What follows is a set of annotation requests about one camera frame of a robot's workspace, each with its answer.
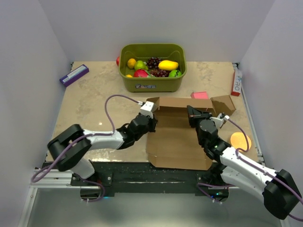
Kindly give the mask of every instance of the robotic arm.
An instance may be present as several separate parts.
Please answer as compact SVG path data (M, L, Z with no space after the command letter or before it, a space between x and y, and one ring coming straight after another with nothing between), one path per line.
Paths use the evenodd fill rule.
M58 170L71 170L83 179L91 177L95 170L93 165L83 158L86 152L102 148L125 149L132 146L144 134L155 132L157 119L152 112L156 108L157 106L152 102L142 103L139 114L130 123L124 124L114 132L89 131L82 129L78 124L72 125L47 145L55 160L73 141L80 139L57 162Z
M290 173L260 165L222 140L218 136L218 128L229 120L229 116L220 114L215 118L211 113L191 106L187 106L187 111L189 124L196 129L199 145L210 159L219 163L212 170L215 174L211 177L220 177L227 184L249 192L262 201L272 215L285 219L302 198Z

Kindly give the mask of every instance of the red apple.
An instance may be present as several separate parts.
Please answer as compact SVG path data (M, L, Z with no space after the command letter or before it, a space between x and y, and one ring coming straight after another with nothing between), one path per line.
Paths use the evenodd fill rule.
M137 70L136 72L134 72L134 77L146 78L151 77L151 75L146 70Z
M117 66L119 66L119 61L120 61L120 56L118 56L117 59L116 59Z

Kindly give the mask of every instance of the yellow mango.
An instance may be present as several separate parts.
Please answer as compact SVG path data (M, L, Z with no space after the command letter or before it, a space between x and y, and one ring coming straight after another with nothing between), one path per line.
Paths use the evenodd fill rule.
M178 62L169 61L169 60L161 61L158 65L159 69L167 70L167 71L176 70L178 66L179 66Z

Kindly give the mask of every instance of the white wall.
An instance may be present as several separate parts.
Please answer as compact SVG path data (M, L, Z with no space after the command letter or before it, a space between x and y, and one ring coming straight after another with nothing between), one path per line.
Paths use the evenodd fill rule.
M37 0L0 1L0 226L15 227L46 154L69 62Z
M243 86L268 166L303 193L303 1L276 0L241 61ZM293 214L303 218L303 206ZM302 223L292 222L293 227Z
M130 43L177 43L188 61L239 62L274 0L40 0L69 59L113 61Z

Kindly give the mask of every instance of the purple box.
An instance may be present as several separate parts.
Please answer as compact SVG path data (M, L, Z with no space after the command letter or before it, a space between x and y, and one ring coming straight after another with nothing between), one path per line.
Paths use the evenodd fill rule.
M69 86L73 82L75 82L80 77L83 77L86 73L89 72L89 69L86 65L81 65L75 70L71 71L69 74L65 75L60 79L60 82L65 86Z

